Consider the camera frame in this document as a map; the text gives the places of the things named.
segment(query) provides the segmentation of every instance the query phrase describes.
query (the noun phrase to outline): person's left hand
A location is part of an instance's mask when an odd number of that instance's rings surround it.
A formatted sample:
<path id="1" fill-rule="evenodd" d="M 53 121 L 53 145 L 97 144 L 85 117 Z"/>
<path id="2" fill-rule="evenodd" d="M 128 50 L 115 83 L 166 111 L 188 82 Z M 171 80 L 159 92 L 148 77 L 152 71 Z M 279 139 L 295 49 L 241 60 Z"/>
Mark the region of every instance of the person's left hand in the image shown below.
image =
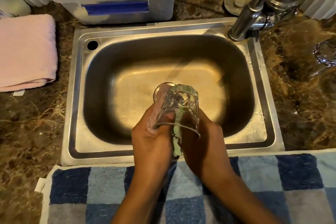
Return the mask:
<path id="1" fill-rule="evenodd" d="M 132 129 L 134 175 L 150 186 L 161 186 L 172 159 L 171 125 L 162 125 L 153 135 L 146 129 L 152 104 Z"/>

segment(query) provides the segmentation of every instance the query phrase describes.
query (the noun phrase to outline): clear plastic bin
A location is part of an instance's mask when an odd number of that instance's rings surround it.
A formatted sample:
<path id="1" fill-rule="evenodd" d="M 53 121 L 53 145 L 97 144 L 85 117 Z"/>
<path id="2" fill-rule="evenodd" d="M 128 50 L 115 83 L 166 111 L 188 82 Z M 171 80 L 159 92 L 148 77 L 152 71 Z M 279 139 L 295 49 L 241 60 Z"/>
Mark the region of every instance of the clear plastic bin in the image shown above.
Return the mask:
<path id="1" fill-rule="evenodd" d="M 164 21 L 173 16 L 174 0 L 53 0 L 83 24 Z"/>

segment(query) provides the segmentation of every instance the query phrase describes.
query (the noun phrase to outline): wet countertop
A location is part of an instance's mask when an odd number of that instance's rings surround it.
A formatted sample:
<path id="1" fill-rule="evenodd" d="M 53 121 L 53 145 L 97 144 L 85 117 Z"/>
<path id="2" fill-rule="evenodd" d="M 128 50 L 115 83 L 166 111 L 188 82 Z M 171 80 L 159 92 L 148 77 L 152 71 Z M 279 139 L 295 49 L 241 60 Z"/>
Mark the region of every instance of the wet countertop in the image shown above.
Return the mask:
<path id="1" fill-rule="evenodd" d="M 172 20 L 228 16 L 223 0 L 175 0 Z M 0 223 L 38 223 L 42 195 L 34 192 L 60 162 L 73 34 L 84 28 L 62 5 L 34 8 L 57 24 L 57 80 L 22 97 L 0 93 Z M 318 22 L 298 14 L 260 33 L 286 150 L 336 147 L 336 76 L 309 79 L 312 47 L 336 35 L 336 16 Z"/>

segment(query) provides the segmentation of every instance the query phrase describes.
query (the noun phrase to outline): checkered towel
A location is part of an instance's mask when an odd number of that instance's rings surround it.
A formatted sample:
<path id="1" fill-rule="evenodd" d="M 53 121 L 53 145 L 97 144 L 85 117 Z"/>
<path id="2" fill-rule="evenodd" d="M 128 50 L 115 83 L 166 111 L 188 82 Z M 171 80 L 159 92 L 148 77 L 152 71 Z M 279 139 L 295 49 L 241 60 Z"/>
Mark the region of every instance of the checkered towel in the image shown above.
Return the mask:
<path id="1" fill-rule="evenodd" d="M 256 197 L 285 223 L 335 223 L 336 152 L 232 157 L 230 162 Z M 41 223 L 109 224 L 133 173 L 134 167 L 56 166 L 43 189 Z M 153 223 L 240 223 L 185 162 L 172 164 L 168 177 Z"/>

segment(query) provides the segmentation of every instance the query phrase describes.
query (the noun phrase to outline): black hole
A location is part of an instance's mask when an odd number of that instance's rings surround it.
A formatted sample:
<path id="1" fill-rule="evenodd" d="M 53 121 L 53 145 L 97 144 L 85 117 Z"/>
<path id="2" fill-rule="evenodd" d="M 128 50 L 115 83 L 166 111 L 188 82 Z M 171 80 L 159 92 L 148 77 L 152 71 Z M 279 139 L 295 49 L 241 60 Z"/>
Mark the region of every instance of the black hole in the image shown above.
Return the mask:
<path id="1" fill-rule="evenodd" d="M 97 49 L 98 47 L 98 43 L 96 41 L 90 41 L 88 44 L 87 44 L 87 48 L 90 50 L 90 51 L 93 51 L 95 49 Z"/>

